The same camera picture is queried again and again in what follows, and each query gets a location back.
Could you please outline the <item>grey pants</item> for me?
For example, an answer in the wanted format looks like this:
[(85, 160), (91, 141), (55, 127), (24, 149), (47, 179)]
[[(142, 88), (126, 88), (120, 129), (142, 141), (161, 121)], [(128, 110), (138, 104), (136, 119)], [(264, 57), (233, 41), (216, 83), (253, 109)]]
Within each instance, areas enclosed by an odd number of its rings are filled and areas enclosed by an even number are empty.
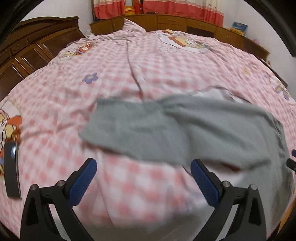
[(283, 126), (252, 104), (187, 95), (142, 103), (99, 99), (80, 137), (141, 161), (226, 164), (243, 171), (266, 199), (292, 195)]

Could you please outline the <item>black smartphone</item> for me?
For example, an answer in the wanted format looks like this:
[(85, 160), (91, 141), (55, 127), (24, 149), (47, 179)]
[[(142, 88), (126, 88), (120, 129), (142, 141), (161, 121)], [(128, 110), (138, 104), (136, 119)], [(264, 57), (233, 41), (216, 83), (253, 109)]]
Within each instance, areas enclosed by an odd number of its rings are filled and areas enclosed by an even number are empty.
[(21, 199), (21, 189), (19, 180), (17, 141), (7, 142), (4, 145), (4, 182), (6, 194), (12, 199)]

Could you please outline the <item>pink checkered cartoon bedsheet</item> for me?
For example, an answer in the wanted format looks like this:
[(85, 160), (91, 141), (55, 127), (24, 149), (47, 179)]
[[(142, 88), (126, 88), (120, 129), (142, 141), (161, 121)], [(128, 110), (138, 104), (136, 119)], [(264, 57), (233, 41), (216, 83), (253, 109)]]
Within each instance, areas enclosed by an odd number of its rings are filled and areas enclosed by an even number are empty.
[[(139, 226), (186, 214), (195, 214), (202, 225), (211, 208), (189, 173), (190, 164), (141, 161), (80, 137), (99, 99), (142, 103), (172, 95), (258, 106), (282, 124), (289, 157), (295, 148), (295, 100), (256, 57), (213, 38), (147, 32), (127, 20), (122, 30), (67, 45), (1, 99), (1, 145), (19, 144), (22, 197), (9, 198), (1, 181), (1, 222), (19, 234), (29, 187), (66, 179), (90, 157), (97, 172), (75, 209), (87, 225)], [(233, 185), (254, 183), (245, 182), (241, 170), (203, 162)], [(295, 197), (292, 177), (289, 199), (266, 199), (259, 190), (268, 232)]]

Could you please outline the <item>blue picture book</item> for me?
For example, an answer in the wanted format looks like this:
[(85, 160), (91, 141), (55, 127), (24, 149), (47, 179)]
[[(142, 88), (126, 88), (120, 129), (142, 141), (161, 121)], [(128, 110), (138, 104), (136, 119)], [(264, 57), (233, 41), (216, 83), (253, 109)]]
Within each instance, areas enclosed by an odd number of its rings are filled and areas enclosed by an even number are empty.
[(246, 31), (248, 29), (248, 25), (242, 24), (239, 22), (234, 22), (230, 28), (230, 30), (234, 33), (245, 35)]

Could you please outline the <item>red and white curtain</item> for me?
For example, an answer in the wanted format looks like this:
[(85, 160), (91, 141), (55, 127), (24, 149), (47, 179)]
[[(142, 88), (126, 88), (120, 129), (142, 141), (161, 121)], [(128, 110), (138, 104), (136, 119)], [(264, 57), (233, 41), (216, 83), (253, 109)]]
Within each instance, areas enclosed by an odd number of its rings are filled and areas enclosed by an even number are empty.
[[(95, 18), (104, 20), (125, 16), (125, 0), (93, 0)], [(135, 14), (167, 14), (202, 20), (219, 27), (223, 26), (222, 1), (204, 0), (148, 0), (130, 1)]]

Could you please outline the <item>dark wooden headboard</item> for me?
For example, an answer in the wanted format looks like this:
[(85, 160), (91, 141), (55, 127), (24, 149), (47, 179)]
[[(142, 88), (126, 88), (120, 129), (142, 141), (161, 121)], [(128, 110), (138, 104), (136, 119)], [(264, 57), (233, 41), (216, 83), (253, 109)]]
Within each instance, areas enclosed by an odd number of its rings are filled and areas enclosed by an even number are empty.
[(1, 45), (1, 99), (67, 45), (84, 37), (78, 19), (44, 16), (21, 21), (14, 28)]

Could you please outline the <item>long wooden low cabinet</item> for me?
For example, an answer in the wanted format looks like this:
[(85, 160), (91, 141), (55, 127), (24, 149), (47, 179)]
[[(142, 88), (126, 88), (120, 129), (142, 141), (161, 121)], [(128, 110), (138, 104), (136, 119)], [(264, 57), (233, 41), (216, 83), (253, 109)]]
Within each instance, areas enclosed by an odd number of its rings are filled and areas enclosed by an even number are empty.
[(182, 16), (160, 14), (117, 16), (91, 23), (90, 28), (95, 35), (107, 35), (121, 30), (125, 19), (135, 22), (148, 32), (165, 29), (183, 31), (193, 35), (215, 38), (220, 42), (253, 54), (264, 61), (269, 56), (269, 51), (243, 35), (234, 33), (224, 27)]

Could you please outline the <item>yellow red item on cabinet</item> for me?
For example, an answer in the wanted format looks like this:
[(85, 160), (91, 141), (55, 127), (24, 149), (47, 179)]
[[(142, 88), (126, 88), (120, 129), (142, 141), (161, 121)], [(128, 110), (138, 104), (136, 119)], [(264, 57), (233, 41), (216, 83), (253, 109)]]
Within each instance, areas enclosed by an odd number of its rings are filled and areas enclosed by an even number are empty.
[(133, 6), (125, 6), (125, 15), (126, 16), (135, 15), (135, 8)]

